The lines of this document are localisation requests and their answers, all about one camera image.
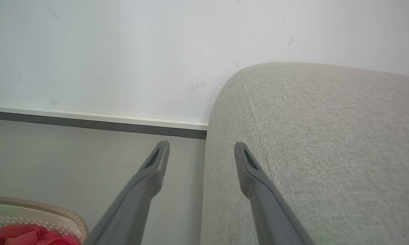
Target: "beige plastic basket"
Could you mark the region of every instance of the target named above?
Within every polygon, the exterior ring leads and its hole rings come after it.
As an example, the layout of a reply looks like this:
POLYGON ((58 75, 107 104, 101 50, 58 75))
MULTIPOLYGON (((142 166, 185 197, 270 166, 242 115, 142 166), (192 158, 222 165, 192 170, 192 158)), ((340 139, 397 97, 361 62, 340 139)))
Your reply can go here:
POLYGON ((72 235, 81 244, 88 237, 88 228, 76 213, 46 203, 0 197, 0 227, 15 224, 36 224, 62 236, 72 235))

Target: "sofa seam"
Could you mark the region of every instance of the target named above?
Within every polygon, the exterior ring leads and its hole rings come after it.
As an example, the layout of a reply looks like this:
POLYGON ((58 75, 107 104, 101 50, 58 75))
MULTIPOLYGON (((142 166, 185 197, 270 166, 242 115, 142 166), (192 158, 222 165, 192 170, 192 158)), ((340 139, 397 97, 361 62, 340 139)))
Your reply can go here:
MULTIPOLYGON (((260 141, 260 131, 261 131, 261 130, 259 129, 258 125, 256 124, 256 121, 254 120, 254 114, 253 114, 253 110, 252 110, 252 108, 251 108, 252 106, 251 106, 251 104, 250 104, 250 101, 248 100, 248 97, 247 97, 246 91, 245 91, 245 86, 244 86, 244 84, 243 84, 242 72, 243 72, 242 70, 240 70, 240 72, 239 72, 240 83, 241 83, 241 85, 242 85, 242 90, 243 90, 243 93, 244 93, 244 96, 245 96, 246 104, 247 104, 247 106, 248 106, 248 109, 249 109, 249 111, 250 111, 250 113, 251 113, 251 117, 252 117, 252 119, 253 119, 254 128, 256 129, 257 136, 259 137, 259 141, 260 141)), ((269 165, 269 163, 268 163, 268 160, 266 159, 266 154, 265 154, 265 151, 264 151, 264 149, 263 149, 263 143, 262 143, 262 141, 260 141, 260 146, 262 147, 262 152, 264 153, 265 163, 266 163, 266 166, 268 167, 268 171, 269 171, 269 173, 271 173, 271 167, 270 167, 270 165, 269 165)), ((266 149, 267 149, 268 154, 269 154, 269 148, 268 148, 268 145, 266 144, 266 142, 265 142, 265 146, 266 146, 266 149)), ((271 159, 271 163, 274 164, 274 161, 272 160, 271 155, 269 155, 269 157, 270 157, 270 159, 271 159)), ((277 185, 278 185, 278 189, 279 189, 279 191, 280 191, 280 194, 283 196, 284 194, 283 194, 283 190, 282 190, 282 185, 280 184, 280 181, 279 181, 279 179, 278 179, 278 175, 276 174, 275 171, 274 171, 274 173, 275 173, 275 175, 276 175, 275 180, 276 180, 276 183, 277 183, 277 185)))

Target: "red towel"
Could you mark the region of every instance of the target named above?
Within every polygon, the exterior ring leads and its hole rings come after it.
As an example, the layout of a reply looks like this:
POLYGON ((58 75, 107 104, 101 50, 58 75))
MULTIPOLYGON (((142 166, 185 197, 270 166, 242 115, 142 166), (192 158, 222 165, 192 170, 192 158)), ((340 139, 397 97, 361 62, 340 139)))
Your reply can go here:
POLYGON ((62 237, 39 225, 9 225, 0 228, 0 245, 80 245, 73 236, 62 237))

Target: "sofa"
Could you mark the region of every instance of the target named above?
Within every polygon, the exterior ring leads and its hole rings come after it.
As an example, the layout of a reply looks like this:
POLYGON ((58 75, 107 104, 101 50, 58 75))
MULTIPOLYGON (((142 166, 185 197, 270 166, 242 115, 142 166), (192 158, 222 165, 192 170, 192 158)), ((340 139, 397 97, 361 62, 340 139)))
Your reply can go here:
POLYGON ((293 62, 233 75, 209 120, 201 245, 258 244, 237 141, 315 244, 409 244, 409 76, 293 62))

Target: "baseboard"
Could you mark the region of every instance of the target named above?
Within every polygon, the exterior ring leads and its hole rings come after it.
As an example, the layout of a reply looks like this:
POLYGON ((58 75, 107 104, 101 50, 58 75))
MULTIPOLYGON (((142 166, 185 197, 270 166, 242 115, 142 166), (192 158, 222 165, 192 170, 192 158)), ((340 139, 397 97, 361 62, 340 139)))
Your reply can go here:
POLYGON ((207 124, 201 122, 84 113, 0 105, 0 119, 124 132, 206 138, 207 124))

